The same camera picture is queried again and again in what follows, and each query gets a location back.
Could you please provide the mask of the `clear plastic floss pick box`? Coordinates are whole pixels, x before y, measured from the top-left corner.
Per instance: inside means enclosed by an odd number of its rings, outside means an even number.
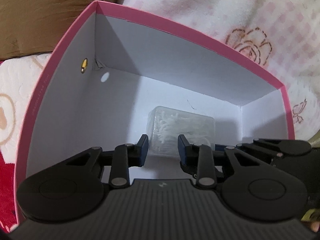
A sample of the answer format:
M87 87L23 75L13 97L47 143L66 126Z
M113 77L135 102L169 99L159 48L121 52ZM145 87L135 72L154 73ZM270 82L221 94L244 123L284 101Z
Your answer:
M148 153L158 157L178 158L178 136L191 144L215 147L215 120L212 117L157 106L148 115L146 133Z

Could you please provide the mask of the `red bear print blanket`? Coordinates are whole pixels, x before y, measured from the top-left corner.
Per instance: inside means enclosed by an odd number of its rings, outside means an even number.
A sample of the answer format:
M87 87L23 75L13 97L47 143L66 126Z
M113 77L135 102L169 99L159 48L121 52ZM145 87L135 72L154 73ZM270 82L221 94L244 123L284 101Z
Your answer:
M51 54L36 54L1 62L1 231L17 226L14 168L22 122L30 97Z

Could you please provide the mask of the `pink cardboard box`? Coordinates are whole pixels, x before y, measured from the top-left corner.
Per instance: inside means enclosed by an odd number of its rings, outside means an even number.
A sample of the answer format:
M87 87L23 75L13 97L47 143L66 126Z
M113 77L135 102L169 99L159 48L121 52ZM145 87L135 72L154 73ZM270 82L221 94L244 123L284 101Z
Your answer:
M92 146L135 143L157 106L210 116L214 141L294 138L283 84L239 52L170 20L92 2L53 51L31 97L15 185ZM280 239L299 222L263 224L199 191L177 159L149 154L132 186L91 215L40 224L21 213L12 239Z

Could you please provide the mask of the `pink checkered floral pillow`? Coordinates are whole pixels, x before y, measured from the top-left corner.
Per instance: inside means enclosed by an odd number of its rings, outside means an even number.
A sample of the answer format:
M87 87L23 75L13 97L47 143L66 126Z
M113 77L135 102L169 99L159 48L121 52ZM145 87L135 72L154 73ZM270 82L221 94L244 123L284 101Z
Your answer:
M118 0L194 28L287 88L297 139L319 145L319 0Z

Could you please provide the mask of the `brown embroidered pillow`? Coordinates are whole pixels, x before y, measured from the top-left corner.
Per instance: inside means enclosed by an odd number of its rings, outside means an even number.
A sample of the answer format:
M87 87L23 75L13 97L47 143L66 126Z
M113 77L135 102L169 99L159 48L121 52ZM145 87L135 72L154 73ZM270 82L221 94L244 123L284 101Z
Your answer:
M92 1L1 0L1 60L53 51Z

